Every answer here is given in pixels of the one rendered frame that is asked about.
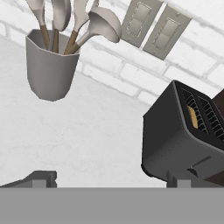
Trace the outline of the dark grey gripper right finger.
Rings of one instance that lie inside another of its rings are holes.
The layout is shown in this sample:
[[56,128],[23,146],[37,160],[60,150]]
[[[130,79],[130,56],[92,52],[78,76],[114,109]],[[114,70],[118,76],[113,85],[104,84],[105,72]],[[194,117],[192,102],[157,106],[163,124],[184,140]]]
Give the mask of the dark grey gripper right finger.
[[221,187],[221,185],[217,185],[215,183],[211,183],[192,174],[187,173],[179,173],[179,172],[171,172],[168,171],[166,173],[167,178],[167,187],[177,187],[177,188],[203,188],[203,187]]

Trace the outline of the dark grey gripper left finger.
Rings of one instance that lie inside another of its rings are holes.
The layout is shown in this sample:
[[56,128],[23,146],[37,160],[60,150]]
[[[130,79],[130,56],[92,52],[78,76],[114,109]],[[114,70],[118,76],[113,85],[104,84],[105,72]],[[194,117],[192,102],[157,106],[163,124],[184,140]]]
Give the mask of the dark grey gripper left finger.
[[56,188],[56,171],[33,171],[27,177],[2,185],[2,188]]

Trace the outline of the black toaster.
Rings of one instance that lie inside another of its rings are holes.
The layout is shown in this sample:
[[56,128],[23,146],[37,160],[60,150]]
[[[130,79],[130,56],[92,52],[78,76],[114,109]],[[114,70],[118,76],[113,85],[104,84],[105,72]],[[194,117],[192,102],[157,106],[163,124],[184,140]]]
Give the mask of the black toaster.
[[[194,109],[198,128],[187,106]],[[224,187],[224,115],[200,91],[173,80],[143,116],[142,169],[167,182],[187,173]]]

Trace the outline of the golden bread slice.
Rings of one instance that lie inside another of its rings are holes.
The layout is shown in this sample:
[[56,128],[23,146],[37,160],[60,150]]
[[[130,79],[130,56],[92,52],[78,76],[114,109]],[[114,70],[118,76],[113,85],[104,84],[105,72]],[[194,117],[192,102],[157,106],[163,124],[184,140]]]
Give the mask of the golden bread slice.
[[196,113],[195,113],[194,109],[190,106],[187,106],[187,109],[188,109],[189,115],[190,115],[191,120],[192,120],[192,126],[195,129],[197,129],[199,126],[198,126],[198,120],[197,120]]

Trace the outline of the grey utensil pot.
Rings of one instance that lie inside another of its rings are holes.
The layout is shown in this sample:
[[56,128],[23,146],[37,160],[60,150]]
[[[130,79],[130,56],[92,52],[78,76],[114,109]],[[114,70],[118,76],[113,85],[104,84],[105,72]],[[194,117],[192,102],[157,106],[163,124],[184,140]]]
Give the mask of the grey utensil pot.
[[55,102],[64,98],[73,82],[80,52],[64,55],[69,37],[59,35],[59,52],[50,52],[41,30],[25,37],[27,80],[31,91],[41,100]]

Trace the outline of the grey wall switch plate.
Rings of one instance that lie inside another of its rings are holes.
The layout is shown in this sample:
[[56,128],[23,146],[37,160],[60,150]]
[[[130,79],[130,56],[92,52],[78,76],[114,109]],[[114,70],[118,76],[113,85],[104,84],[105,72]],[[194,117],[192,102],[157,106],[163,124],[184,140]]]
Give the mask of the grey wall switch plate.
[[131,0],[122,22],[122,40],[140,47],[162,4],[161,0]]
[[191,20],[190,16],[167,4],[143,50],[164,60]]

